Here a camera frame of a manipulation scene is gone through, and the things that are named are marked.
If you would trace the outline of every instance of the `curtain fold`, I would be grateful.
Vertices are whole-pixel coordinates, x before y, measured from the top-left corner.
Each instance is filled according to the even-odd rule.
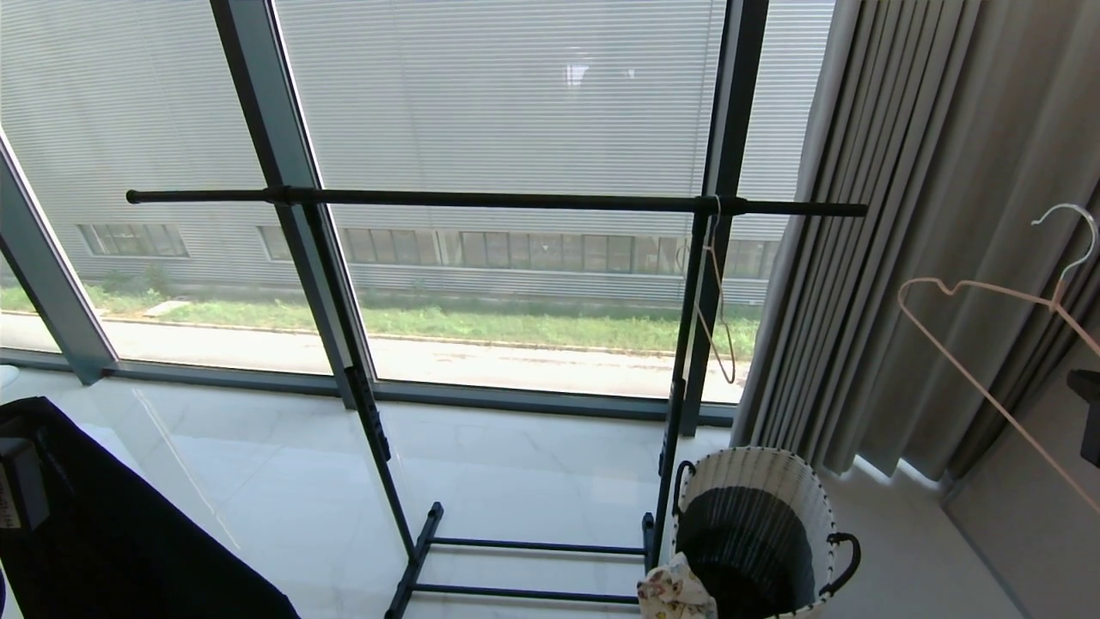
[[[870,211],[792,219],[733,444],[834,471],[860,455],[892,473],[905,458],[931,478],[961,475],[989,446],[998,413],[901,316],[897,290],[933,275],[1049,294],[1084,253],[1076,213],[1031,220],[1060,201],[1096,211],[1098,26],[1087,0],[837,4],[799,197]],[[1094,265],[1066,296],[1077,317],[1094,307]],[[1010,410],[1075,338],[982,290],[913,289],[909,303]]]

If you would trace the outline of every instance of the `laundry basket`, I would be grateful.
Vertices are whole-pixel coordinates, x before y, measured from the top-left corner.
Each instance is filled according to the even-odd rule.
[[[837,533],[821,480],[789,452],[735,447],[683,462],[675,496],[673,553],[688,557],[719,619],[817,617],[859,567],[859,542]],[[842,542],[851,562],[834,579]]]

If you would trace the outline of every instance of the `rack base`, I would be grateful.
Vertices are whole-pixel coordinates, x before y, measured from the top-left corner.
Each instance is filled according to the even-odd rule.
[[[504,540],[475,540],[468,538],[439,538],[436,535],[436,529],[439,528],[439,521],[442,519],[443,506],[439,501],[436,501],[432,504],[431,509],[428,510],[428,518],[425,520],[424,528],[420,530],[420,535],[417,538],[416,546],[414,549],[415,552],[409,559],[408,565],[405,567],[405,574],[402,576],[400,582],[397,583],[397,590],[394,593],[394,599],[389,603],[389,610],[385,614],[386,619],[400,619],[402,616],[405,615],[405,609],[408,607],[409,600],[413,598],[413,594],[416,592],[521,599],[548,599],[558,601],[582,601],[590,604],[638,604],[638,598],[635,596],[613,596],[574,592],[546,592],[537,589],[466,587],[460,585],[435,585],[430,583],[421,584],[418,583],[417,579],[420,577],[420,568],[424,567],[425,562],[428,560],[428,552],[431,551],[432,545],[552,551],[584,554],[612,554],[626,556],[637,555],[642,557],[646,570],[656,565],[657,556],[660,552],[653,543],[656,540],[653,534],[656,529],[653,515],[649,512],[641,518],[641,548],[550,544],[542,542],[512,542]]]

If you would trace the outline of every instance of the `basket handle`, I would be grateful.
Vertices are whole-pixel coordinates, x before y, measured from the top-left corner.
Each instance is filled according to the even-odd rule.
[[[825,594],[834,596],[838,590],[840,590],[840,587],[847,585],[848,581],[850,581],[856,574],[856,570],[859,568],[859,562],[864,557],[864,554],[859,551],[859,540],[857,540],[851,533],[831,533],[826,540],[834,546],[840,542],[851,542],[851,561],[848,562],[848,567],[845,567],[844,572],[842,572],[839,576],[837,576],[832,583],[822,587],[822,590],[817,594],[820,596]]]
[[[676,489],[675,495],[672,495],[672,516],[676,518],[683,513],[680,511],[680,479],[683,477],[685,468],[690,468],[691,474],[695,475],[695,465],[691,464],[691,461],[684,461],[676,467]]]

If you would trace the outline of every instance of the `pavement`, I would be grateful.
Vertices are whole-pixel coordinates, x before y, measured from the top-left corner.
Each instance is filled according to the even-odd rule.
[[[321,339],[244,329],[101,321],[120,358],[242,369],[328,375]],[[56,352],[37,317],[0,314],[0,346]],[[378,378],[507,389],[664,398],[672,357],[606,352],[518,349],[499,345],[370,338]],[[707,366],[703,399],[740,400],[748,365],[728,385],[715,360]]]

